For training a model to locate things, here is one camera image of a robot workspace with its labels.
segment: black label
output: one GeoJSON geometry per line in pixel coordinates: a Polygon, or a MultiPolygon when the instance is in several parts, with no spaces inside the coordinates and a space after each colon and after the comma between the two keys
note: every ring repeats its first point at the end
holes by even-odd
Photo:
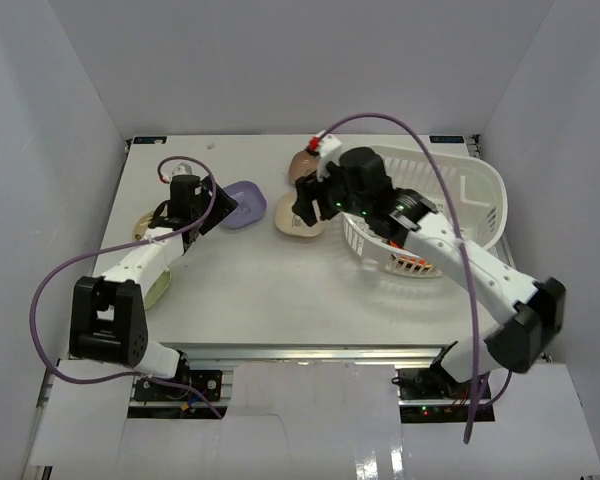
{"type": "Polygon", "coordinates": [[[134,137],[133,144],[134,145],[162,145],[163,143],[167,143],[167,137],[134,137]]]}
{"type": "Polygon", "coordinates": [[[462,135],[429,135],[431,143],[464,143],[462,135]]]}

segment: white wall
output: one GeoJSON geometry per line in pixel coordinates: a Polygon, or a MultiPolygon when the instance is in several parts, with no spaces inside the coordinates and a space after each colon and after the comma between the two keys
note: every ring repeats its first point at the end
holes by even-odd
{"type": "MultiPolygon", "coordinates": [[[[0,0],[0,479],[19,478],[44,373],[29,338],[31,295],[51,268],[99,243],[123,148],[46,0],[0,0]]],[[[86,268],[42,302],[52,356],[86,268]]]]}
{"type": "Polygon", "coordinates": [[[50,1],[126,137],[314,132],[368,110],[478,133],[552,3],[50,1]]]}
{"type": "Polygon", "coordinates": [[[518,265],[567,286],[566,359],[600,455],[600,1],[557,1],[484,133],[518,265]]]}

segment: white table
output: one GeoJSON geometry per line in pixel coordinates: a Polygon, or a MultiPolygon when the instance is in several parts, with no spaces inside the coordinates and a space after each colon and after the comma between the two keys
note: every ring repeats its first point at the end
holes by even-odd
{"type": "MultiPolygon", "coordinates": [[[[416,148],[405,136],[343,135],[347,145],[416,148]]],[[[168,198],[156,165],[171,155],[205,162],[220,185],[251,180],[268,202],[257,224],[216,228],[173,264],[173,281],[147,312],[149,331],[169,344],[442,345],[469,335],[467,295],[447,278],[406,279],[364,269],[345,245],[341,219],[313,241],[277,231],[278,199],[293,190],[292,156],[307,135],[169,136],[130,148],[103,246],[131,239],[137,219],[168,198]]],[[[432,150],[468,155],[464,144],[432,150]]],[[[98,258],[95,273],[124,255],[98,258]]],[[[493,324],[481,308],[481,326],[493,324]]]]}

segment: dish rack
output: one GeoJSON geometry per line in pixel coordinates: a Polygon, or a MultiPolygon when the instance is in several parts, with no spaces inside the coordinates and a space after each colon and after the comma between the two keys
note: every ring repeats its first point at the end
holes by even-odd
{"type": "MultiPolygon", "coordinates": [[[[371,148],[384,160],[394,187],[418,191],[449,218],[442,189],[422,151],[383,145],[371,148]]],[[[502,177],[491,165],[473,157],[432,155],[451,193],[465,239],[487,250],[493,247],[507,220],[507,193],[502,177]]],[[[345,214],[342,223],[347,244],[359,257],[376,261],[378,270],[416,278],[442,275],[426,259],[375,235],[362,218],[345,214]]]]}

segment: plastic basket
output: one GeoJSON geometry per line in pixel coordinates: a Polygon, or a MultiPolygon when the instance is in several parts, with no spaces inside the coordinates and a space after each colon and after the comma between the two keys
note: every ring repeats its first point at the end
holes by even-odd
{"type": "MultiPolygon", "coordinates": [[[[394,187],[412,188],[434,202],[448,218],[448,208],[427,158],[419,150],[371,146],[384,159],[394,187]]],[[[493,247],[507,220],[507,193],[500,174],[487,163],[472,157],[433,154],[449,187],[461,230],[468,240],[493,247]]],[[[434,278],[442,272],[426,259],[375,235],[359,217],[344,215],[347,244],[361,258],[378,262],[378,269],[396,275],[434,278]]]]}

